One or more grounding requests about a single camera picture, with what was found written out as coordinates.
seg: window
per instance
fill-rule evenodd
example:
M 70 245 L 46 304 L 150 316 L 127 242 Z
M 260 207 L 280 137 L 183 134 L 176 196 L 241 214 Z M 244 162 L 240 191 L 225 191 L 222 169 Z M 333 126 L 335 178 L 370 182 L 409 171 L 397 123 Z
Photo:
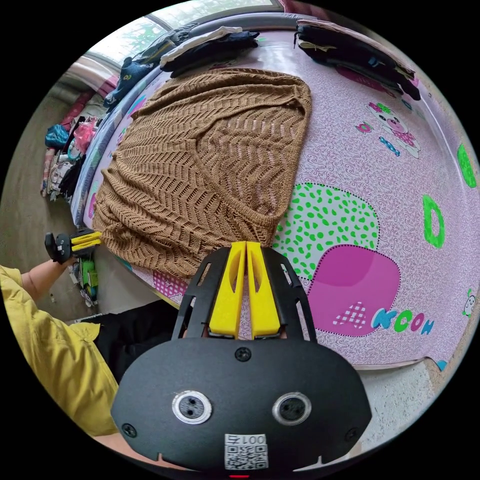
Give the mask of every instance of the window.
M 172 29 L 199 20 L 211 20 L 241 11 L 281 10 L 271 0 L 190 0 L 152 12 L 151 16 L 167 23 Z
M 166 31 L 149 18 L 138 18 L 99 41 L 89 52 L 122 65 L 126 57 L 139 54 Z
M 280 12 L 277 0 L 190 0 L 138 18 L 94 45 L 88 53 L 121 66 L 149 47 L 160 35 L 190 22 L 207 22 L 235 13 Z

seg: qr code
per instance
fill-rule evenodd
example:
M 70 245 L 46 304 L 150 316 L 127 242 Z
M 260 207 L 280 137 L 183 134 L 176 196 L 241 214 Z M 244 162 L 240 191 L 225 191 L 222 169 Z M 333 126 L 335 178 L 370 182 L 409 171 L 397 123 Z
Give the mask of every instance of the qr code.
M 268 467 L 265 435 L 225 435 L 226 470 L 259 470 Z

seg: dark blue clothes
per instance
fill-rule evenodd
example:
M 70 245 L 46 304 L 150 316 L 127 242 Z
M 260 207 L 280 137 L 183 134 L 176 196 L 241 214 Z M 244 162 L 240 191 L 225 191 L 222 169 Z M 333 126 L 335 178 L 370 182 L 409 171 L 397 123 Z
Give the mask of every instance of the dark blue clothes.
M 171 77 L 175 78 L 188 70 L 203 67 L 211 62 L 232 60 L 242 50 L 258 47 L 255 38 L 259 35 L 260 32 L 252 31 L 229 33 L 222 38 L 207 41 L 187 50 L 174 60 L 166 63 L 162 70 L 173 72 Z
M 132 61 L 130 57 L 127 57 L 123 61 L 116 89 L 112 90 L 103 101 L 103 106 L 108 108 L 108 112 L 113 110 L 118 102 L 122 100 L 125 95 L 127 95 L 127 93 L 153 68 L 155 68 L 154 63 L 143 65 L 136 61 Z
M 198 23 L 187 25 L 164 33 L 155 40 L 147 49 L 134 58 L 127 57 L 123 61 L 120 77 L 116 89 L 111 91 L 103 102 L 103 106 L 111 112 L 127 93 L 159 63 L 162 55 L 173 50 L 178 45 L 188 40 L 189 34 Z
M 402 69 L 395 60 L 374 46 L 345 33 L 313 25 L 299 25 L 295 40 L 297 38 L 321 47 L 335 47 L 325 50 L 300 47 L 316 62 L 332 67 L 349 68 L 399 93 L 405 92 L 414 100 L 420 100 L 419 89 L 410 81 L 414 76 L 407 71 L 405 74 L 401 73 Z

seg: brown knit sweater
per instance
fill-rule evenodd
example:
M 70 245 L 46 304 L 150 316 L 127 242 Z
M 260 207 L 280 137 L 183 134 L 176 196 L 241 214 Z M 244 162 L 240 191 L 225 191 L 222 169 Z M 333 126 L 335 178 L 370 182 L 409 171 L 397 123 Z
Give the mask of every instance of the brown knit sweater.
M 311 110 L 309 87 L 287 74 L 231 68 L 168 81 L 103 170 L 93 227 L 132 265 L 185 279 L 231 242 L 270 245 Z

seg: bed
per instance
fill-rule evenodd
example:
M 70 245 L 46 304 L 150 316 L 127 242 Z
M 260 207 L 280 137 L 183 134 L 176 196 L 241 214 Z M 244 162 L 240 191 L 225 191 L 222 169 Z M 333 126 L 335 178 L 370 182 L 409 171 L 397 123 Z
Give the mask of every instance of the bed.
M 202 70 L 273 70 L 298 76 L 311 89 L 313 114 L 273 248 L 289 258 L 303 283 L 317 340 L 359 368 L 429 357 L 443 370 L 472 316 L 480 279 L 478 162 L 460 124 L 422 80 L 416 80 L 422 100 L 414 101 L 351 71 L 314 63 L 294 48 L 288 25 L 274 29 L 261 17 L 256 21 L 259 48 Z M 71 202 L 77 226 L 92 226 L 101 170 L 132 113 L 169 77 L 153 70 L 102 124 Z M 398 117 L 413 133 L 414 149 L 400 146 L 385 116 Z M 350 262 L 345 275 L 360 276 L 362 288 L 348 281 L 332 286 L 342 259 Z M 185 281 L 119 261 L 180 305 Z M 360 271 L 362 262 L 375 268 Z M 249 330 L 245 294 L 240 338 L 249 338 Z

